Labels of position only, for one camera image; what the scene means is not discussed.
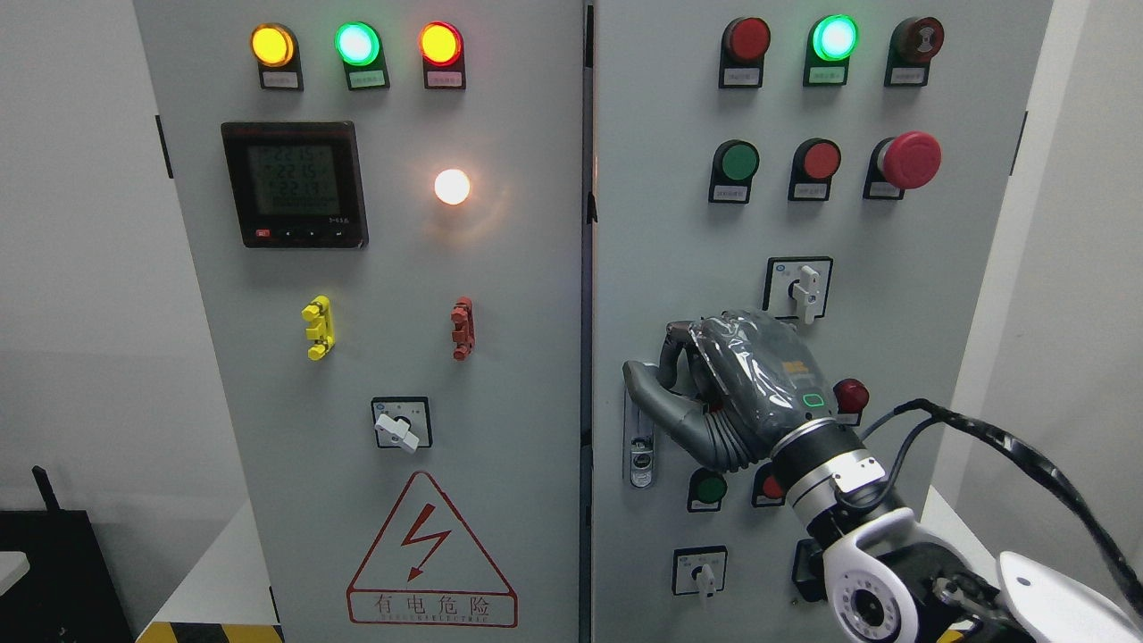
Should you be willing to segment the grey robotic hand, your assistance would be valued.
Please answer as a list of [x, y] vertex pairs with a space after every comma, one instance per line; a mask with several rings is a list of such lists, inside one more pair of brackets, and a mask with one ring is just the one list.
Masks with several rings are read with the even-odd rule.
[[660, 363], [628, 361], [623, 378], [639, 410], [711, 471], [744, 469], [791, 434], [839, 423], [812, 349], [759, 310], [670, 322]]

